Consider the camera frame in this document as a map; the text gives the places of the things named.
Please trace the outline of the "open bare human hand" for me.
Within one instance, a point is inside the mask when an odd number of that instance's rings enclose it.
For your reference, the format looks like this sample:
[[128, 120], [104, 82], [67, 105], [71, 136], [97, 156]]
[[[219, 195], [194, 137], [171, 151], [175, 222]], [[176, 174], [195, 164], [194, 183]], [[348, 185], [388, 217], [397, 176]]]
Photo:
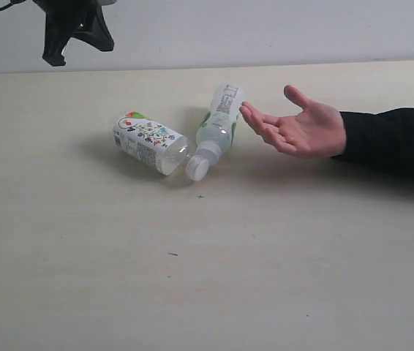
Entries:
[[331, 158], [345, 150], [347, 136], [341, 113], [314, 101], [292, 85], [284, 95], [301, 108], [297, 115], [276, 117], [243, 102], [240, 112], [245, 122], [263, 141], [278, 152], [302, 159]]

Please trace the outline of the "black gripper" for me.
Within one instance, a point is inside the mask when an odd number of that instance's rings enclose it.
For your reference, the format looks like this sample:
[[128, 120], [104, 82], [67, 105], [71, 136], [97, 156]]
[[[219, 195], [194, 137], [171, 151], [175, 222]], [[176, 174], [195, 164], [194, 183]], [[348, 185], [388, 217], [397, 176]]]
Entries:
[[92, 0], [33, 0], [45, 13], [42, 58], [52, 67], [66, 65], [64, 51], [72, 38], [99, 51], [113, 51], [114, 41], [101, 6]]

